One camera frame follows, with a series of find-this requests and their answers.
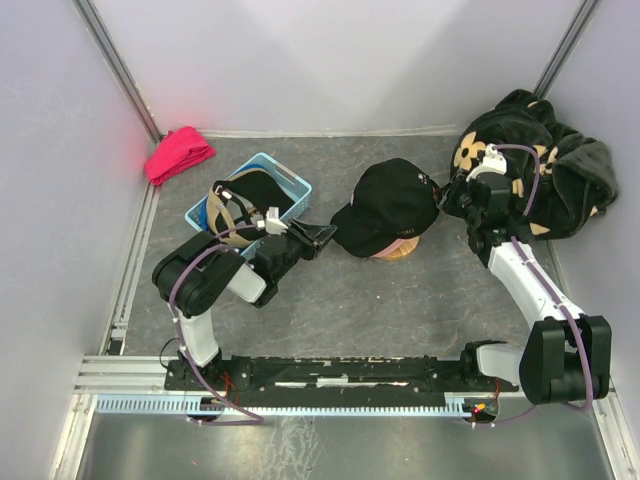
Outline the blue perforated plastic basket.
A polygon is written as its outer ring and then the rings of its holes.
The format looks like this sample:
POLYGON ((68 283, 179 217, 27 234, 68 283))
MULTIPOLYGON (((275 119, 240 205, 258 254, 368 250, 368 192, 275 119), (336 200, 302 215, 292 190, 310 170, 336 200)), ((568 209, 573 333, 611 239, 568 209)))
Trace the blue perforated plastic basket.
MULTIPOLYGON (((309 207, 312 187, 306 182, 306 180, 302 179, 298 175, 294 174, 292 171, 287 169, 284 165, 277 162, 275 159, 270 157, 265 153, 258 153, 254 155, 250 160, 241 165, 236 171, 234 171, 231 175, 229 175, 226 179, 235 175, 236 173, 242 172, 249 168, 258 167, 269 172, 279 186, 285 191, 287 195, 289 195, 294 200, 294 205, 286 212, 280 213, 280 219, 283 222, 286 222, 290 219, 299 218, 309 207)), ((194 229, 198 231, 208 231, 211 232, 206 226, 206 210, 205 205, 207 201, 207 196, 203 197, 196 205, 191 207, 185 213, 185 220, 189 223, 194 229)), ((239 249, 240 253, 243 257, 247 259, 251 259, 255 255, 255 251, 259 246, 260 239, 255 241, 249 247, 245 249, 239 249)))

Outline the black NY cap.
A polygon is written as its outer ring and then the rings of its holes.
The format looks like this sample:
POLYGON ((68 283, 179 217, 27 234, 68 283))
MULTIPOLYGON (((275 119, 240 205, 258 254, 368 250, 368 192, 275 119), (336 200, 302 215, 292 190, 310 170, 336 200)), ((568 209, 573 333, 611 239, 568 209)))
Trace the black NY cap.
POLYGON ((333 240, 357 258, 373 255, 396 239, 419 237, 439 215, 437 184, 419 167, 392 158, 366 169, 348 203, 331 218, 333 240))

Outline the black and tan hat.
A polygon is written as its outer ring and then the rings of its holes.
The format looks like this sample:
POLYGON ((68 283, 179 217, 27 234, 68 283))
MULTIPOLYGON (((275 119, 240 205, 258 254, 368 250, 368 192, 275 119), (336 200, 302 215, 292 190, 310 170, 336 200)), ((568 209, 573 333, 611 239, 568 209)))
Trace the black and tan hat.
POLYGON ((213 184, 205 205, 206 226, 222 243, 245 249, 265 235, 257 224, 270 207, 286 213, 293 205, 269 172, 253 167, 213 184))

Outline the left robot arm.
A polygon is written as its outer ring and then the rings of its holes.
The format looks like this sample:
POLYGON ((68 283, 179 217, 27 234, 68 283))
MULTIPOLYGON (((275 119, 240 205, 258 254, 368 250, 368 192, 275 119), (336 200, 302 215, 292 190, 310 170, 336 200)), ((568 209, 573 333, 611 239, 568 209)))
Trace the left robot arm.
POLYGON ((209 390, 221 378, 220 346, 211 309, 229 291, 257 308, 268 304, 280 281, 301 261, 316 259, 337 232, 335 225, 260 220, 218 234, 200 232, 155 267, 152 283, 177 324, 186 376, 209 390))

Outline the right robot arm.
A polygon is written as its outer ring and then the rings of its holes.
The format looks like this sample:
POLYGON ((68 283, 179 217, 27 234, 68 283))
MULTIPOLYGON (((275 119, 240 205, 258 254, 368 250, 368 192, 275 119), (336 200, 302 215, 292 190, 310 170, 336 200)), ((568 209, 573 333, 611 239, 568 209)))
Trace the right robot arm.
POLYGON ((501 341, 470 347, 458 368, 467 389, 495 377, 522 389, 533 405, 580 402, 585 408, 610 389, 612 330, 602 316, 576 306, 541 267, 525 217, 512 212, 511 181, 499 173, 456 173, 439 195, 440 209, 461 218, 468 245, 507 289, 529 326, 524 348, 501 341))

